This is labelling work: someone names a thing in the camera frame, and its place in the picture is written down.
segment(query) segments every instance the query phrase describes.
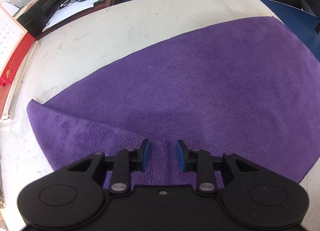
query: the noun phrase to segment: blue mat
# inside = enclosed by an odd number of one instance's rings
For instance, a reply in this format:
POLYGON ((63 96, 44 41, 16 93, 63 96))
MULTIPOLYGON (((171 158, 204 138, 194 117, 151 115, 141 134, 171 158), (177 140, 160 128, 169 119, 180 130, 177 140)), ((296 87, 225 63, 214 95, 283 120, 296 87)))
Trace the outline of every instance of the blue mat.
POLYGON ((320 36, 315 31, 320 18, 276 1, 260 1, 271 9, 320 61, 320 36))

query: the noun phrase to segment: metal bolt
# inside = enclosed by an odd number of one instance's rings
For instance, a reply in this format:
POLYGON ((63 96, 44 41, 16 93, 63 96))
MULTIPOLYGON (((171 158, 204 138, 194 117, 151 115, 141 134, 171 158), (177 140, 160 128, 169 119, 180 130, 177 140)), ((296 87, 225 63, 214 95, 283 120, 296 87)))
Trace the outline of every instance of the metal bolt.
POLYGON ((200 190, 202 191, 212 191, 215 189, 215 185, 210 182, 204 182, 199 185, 200 190))
POLYGON ((111 186, 111 189, 114 191, 125 191, 127 189, 127 185, 124 183, 118 182, 111 186))

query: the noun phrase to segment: purple cloth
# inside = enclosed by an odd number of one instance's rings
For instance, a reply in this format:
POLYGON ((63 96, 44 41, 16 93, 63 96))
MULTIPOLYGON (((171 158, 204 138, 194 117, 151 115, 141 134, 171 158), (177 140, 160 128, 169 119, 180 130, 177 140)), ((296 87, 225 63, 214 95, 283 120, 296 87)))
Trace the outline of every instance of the purple cloth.
POLYGON ((319 158, 319 80, 318 61, 280 21, 246 18, 149 46, 27 110, 54 170, 147 137, 151 162, 133 184, 195 182, 179 171, 177 139, 299 182, 319 158))

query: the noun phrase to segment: tabletop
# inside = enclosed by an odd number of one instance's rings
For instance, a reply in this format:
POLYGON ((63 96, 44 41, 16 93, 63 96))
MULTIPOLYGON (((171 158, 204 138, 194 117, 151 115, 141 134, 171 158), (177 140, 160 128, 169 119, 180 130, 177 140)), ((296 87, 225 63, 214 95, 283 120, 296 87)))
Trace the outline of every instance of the tabletop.
MULTIPOLYGON (((42 38, 17 99, 13 121, 0 126, 9 231, 24 227, 16 206, 28 183, 52 172, 32 132, 26 107, 44 103, 95 70, 157 42, 239 18, 274 16, 260 0, 134 0, 79 18, 42 38)), ((301 185, 310 196, 303 225, 316 231, 320 160, 301 185)))

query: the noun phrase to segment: red calendar base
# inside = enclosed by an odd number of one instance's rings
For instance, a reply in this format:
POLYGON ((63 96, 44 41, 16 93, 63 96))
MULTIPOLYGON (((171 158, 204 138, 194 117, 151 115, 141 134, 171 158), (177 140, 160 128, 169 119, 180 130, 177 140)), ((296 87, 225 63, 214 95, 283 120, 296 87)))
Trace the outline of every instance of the red calendar base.
POLYGON ((5 84, 12 84, 20 64, 22 63, 34 41, 35 39, 29 33, 27 33, 23 37, 23 39, 11 55, 7 65, 5 66, 0 76, 1 86, 4 86, 5 84))

